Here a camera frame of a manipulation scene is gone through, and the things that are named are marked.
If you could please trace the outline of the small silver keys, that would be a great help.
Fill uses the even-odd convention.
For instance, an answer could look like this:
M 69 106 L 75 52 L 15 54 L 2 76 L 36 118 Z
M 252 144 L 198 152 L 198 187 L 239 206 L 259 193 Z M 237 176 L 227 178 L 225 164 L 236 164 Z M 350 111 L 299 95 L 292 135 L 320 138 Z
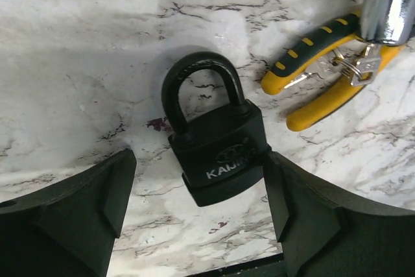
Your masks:
M 340 76 L 346 77 L 353 87 L 364 86 L 373 82 L 380 64 L 380 45 L 348 43 L 317 58 L 285 88 L 292 87 L 311 77 L 325 80 Z

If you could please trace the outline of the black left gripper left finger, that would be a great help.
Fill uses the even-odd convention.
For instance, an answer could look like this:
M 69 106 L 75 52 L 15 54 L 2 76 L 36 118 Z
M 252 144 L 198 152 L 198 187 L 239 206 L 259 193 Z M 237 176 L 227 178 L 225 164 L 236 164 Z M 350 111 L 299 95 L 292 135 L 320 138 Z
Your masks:
M 136 171 L 125 149 L 1 203 L 2 276 L 106 276 Z

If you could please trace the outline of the black Kaijing padlock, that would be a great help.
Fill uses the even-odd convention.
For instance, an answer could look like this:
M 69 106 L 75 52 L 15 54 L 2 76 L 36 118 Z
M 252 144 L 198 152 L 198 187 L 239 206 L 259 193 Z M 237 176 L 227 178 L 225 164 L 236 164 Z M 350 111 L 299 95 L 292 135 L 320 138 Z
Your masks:
M 201 70 L 219 74 L 229 102 L 186 121 L 179 90 L 188 76 Z M 197 206 L 228 200 L 262 179 L 262 159 L 270 150 L 263 116 L 244 96 L 236 69 L 226 57 L 199 51 L 181 58 L 163 81 L 161 102 L 173 130 L 169 143 Z

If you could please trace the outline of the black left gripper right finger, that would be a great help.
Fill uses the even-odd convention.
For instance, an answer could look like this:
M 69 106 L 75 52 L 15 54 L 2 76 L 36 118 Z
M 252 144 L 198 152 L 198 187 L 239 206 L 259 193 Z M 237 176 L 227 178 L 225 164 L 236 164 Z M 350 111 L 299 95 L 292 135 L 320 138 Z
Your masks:
M 346 191 L 277 152 L 263 174 L 288 276 L 414 275 L 414 211 Z

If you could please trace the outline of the green cable lock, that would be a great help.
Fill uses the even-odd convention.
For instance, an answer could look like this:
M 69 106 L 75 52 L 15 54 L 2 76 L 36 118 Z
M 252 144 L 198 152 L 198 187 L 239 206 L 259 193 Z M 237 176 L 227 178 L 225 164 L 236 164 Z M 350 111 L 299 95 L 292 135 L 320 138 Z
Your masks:
M 360 37 L 370 43 L 405 44 L 414 24 L 414 0 L 364 0 Z

